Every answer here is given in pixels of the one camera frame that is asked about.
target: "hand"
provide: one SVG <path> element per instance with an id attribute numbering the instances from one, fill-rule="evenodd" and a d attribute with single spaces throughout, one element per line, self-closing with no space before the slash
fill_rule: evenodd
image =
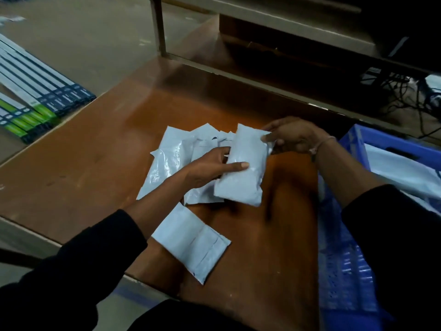
<path id="1" fill-rule="evenodd" d="M 329 136 L 314 123 L 292 116 L 275 120 L 262 129 L 271 131 L 270 134 L 262 136 L 263 142 L 276 142 L 272 154 L 287 151 L 307 153 Z"/>
<path id="2" fill-rule="evenodd" d="M 186 181 L 190 187 L 200 188 L 224 173 L 243 171 L 250 166 L 247 162 L 225 164 L 225 155 L 228 153 L 229 146 L 217 147 L 182 168 L 181 171 L 186 174 Z"/>

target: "person's right hand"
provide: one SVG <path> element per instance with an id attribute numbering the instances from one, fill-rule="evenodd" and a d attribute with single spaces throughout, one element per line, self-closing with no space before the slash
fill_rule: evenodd
<path id="1" fill-rule="evenodd" d="M 299 117 L 285 117 L 275 120 L 262 127 L 262 130 L 271 131 L 262 136 L 263 142 L 276 142 L 272 154 L 287 151 L 307 153 L 329 134 L 314 123 L 302 120 Z"/>

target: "black shirt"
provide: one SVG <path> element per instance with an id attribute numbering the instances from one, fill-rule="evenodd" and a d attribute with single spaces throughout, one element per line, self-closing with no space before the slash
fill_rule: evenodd
<path id="1" fill-rule="evenodd" d="M 440 217 L 391 185 L 374 188 L 342 211 L 343 221 L 372 268 L 380 305 L 395 326 L 437 318 Z M 96 305 L 147 247 L 132 218 L 118 210 L 44 259 L 20 282 L 0 288 L 2 330 L 92 330 Z M 129 328 L 250 330 L 208 307 L 167 300 Z"/>

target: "person's left hand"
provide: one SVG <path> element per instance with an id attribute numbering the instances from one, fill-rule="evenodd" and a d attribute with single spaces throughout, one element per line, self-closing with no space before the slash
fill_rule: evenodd
<path id="1" fill-rule="evenodd" d="M 225 164 L 227 161 L 225 155 L 228 153 L 230 153 L 229 146 L 216 147 L 183 167 L 181 171 L 185 173 L 186 181 L 191 188 L 200 188 L 224 173 L 243 171 L 250 166 L 247 162 Z"/>

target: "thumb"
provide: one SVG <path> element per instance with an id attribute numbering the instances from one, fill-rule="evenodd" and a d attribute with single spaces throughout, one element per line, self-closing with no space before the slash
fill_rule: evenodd
<path id="1" fill-rule="evenodd" d="M 260 140 L 262 140 L 264 143 L 269 143 L 269 142 L 275 142 L 278 138 L 280 138 L 279 131 L 275 130 L 270 134 L 263 135 L 260 138 Z"/>
<path id="2" fill-rule="evenodd" d="M 250 164 L 247 162 L 233 162 L 231 164 L 222 164 L 222 173 L 244 171 Z"/>

